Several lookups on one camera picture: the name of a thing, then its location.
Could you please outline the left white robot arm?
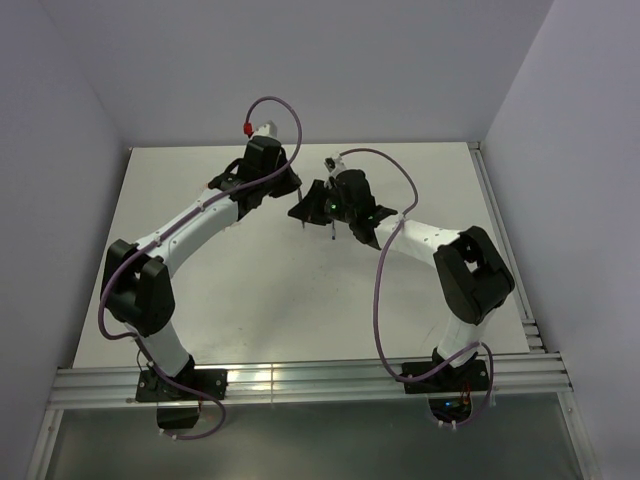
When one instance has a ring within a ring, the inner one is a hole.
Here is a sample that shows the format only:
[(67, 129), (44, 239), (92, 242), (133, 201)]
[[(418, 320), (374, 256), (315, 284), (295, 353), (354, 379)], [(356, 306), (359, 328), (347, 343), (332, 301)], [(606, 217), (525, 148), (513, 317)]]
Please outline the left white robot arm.
[(124, 324), (122, 338), (134, 339), (162, 371), (159, 388), (183, 399), (195, 386), (194, 360), (171, 318), (176, 308), (172, 278), (214, 235), (301, 185), (280, 141), (255, 134), (244, 153), (204, 187), (199, 197), (164, 226), (134, 243), (117, 240), (107, 250), (98, 307), (98, 328), (111, 341), (105, 317)]

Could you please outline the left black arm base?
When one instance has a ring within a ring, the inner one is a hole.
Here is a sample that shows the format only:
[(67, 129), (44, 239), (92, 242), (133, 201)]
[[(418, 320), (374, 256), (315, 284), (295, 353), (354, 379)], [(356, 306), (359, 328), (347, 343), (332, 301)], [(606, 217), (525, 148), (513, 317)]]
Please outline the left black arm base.
[[(176, 377), (160, 373), (148, 363), (141, 370), (135, 393), (135, 402), (156, 404), (156, 423), (161, 432), (177, 440), (205, 438), (221, 429), (226, 420), (222, 404), (228, 386), (228, 370), (224, 368), (198, 369), (193, 359)], [(215, 404), (221, 418), (210, 430), (194, 433), (205, 404)]]

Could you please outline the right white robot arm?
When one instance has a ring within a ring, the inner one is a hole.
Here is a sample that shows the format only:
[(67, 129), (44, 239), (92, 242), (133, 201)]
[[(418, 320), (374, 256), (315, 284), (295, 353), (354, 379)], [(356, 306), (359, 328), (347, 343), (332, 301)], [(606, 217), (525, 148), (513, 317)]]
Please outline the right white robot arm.
[[(345, 170), (327, 181), (316, 180), (288, 216), (305, 223), (326, 226), (346, 224), (360, 243), (380, 252), (374, 280), (373, 331), (379, 359), (396, 381), (425, 382), (431, 377), (443, 389), (452, 390), (468, 374), (467, 365), (482, 342), (488, 319), (515, 288), (514, 278), (486, 231), (478, 226), (449, 230), (408, 220), (377, 203), (363, 171)], [(433, 352), (433, 367), (418, 376), (402, 376), (384, 355), (379, 303), (382, 274), (390, 252), (406, 255), (433, 267), (450, 311), (444, 336)]]

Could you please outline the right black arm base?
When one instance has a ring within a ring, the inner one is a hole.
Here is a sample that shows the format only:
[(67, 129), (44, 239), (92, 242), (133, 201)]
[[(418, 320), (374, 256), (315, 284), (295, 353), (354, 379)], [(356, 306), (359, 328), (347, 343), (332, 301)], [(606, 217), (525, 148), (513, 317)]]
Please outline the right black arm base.
[(428, 401), (428, 419), (439, 429), (457, 431), (477, 419), (494, 403), (495, 362), (492, 354), (481, 359), (477, 353), (460, 367), (446, 365), (442, 370), (419, 382), (415, 378), (444, 363), (410, 361), (401, 364), (401, 376), (407, 395), (424, 394)]

